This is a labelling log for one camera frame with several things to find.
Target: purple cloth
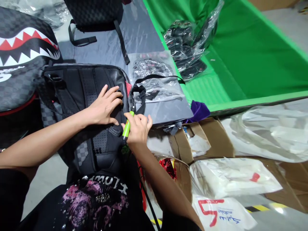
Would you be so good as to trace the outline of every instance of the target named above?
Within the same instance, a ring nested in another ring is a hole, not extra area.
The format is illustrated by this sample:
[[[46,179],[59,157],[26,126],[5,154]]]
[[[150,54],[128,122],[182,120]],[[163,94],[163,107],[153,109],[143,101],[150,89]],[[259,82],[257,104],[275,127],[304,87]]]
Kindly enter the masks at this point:
[[[211,112],[204,103],[192,101],[191,110],[193,112],[193,117],[186,120],[187,123],[199,122],[210,116]]]

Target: green bin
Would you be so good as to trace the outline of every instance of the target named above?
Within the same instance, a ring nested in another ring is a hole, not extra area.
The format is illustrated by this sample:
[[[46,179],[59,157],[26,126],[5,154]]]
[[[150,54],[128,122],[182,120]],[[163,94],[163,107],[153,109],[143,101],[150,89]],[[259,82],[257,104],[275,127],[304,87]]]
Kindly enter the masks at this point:
[[[165,48],[163,34],[176,20],[197,29],[218,0],[143,0]],[[191,100],[212,115],[253,105],[308,97],[308,57],[246,0],[225,0],[216,36],[202,57],[208,68],[182,85]]]

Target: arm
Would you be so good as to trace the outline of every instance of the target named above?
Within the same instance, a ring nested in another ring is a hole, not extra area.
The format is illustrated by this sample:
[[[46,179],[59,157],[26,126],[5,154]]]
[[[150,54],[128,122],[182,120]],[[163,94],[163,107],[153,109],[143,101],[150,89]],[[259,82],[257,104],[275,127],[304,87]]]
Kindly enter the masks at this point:
[[[124,115],[131,124],[127,143],[146,172],[147,179],[150,180],[157,198],[164,203],[165,207],[168,208],[170,212],[189,218],[195,222],[201,230],[204,230],[199,217],[182,190],[163,167],[161,167],[151,151],[147,148],[147,136],[152,126],[151,117],[149,116],[148,121],[144,115],[135,115],[134,117],[129,113],[125,113]]]
[[[0,168],[15,168],[25,173],[30,180],[35,176],[37,167],[54,155],[76,133],[91,124],[119,125],[110,114],[122,104],[119,87],[107,91],[105,85],[98,98],[86,109],[39,130],[16,142],[0,153]]]

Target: black bag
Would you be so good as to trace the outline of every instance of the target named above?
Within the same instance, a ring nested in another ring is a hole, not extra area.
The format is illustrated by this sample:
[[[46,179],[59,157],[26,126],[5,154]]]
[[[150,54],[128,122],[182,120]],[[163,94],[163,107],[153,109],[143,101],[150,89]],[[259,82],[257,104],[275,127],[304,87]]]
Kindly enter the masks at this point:
[[[64,0],[76,28],[82,32],[116,30],[126,65],[129,64],[124,39],[119,24],[122,21],[123,6],[121,0]],[[68,28],[70,41],[74,46],[86,46],[97,41],[96,37],[74,40],[71,25]]]
[[[134,110],[132,92],[140,92],[143,104],[136,113],[144,113],[144,87],[134,85],[128,97],[129,80],[125,72],[118,67],[56,64],[45,66],[40,76],[36,83],[45,127],[90,106],[105,84],[108,88],[119,86],[119,91],[123,94],[123,105],[116,107],[111,114],[119,123],[126,123],[124,112]],[[58,153],[68,166],[73,163],[84,175],[100,170],[116,174],[122,162],[122,133],[121,125],[92,125],[71,138]]]
[[[63,60],[46,22],[3,7],[0,15],[0,149],[5,149],[41,128],[33,80],[50,60]]]

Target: marker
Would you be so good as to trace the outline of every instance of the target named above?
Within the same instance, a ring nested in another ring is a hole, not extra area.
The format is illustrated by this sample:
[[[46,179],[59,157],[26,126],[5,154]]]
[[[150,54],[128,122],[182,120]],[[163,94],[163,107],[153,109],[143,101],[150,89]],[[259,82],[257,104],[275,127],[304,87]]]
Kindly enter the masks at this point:
[[[132,116],[135,115],[135,113],[133,111],[130,111],[129,114],[131,114]],[[131,129],[131,123],[128,120],[126,120],[125,128],[124,128],[124,131],[123,131],[123,134],[122,134],[123,140],[128,139],[128,134],[129,134],[130,129]]]

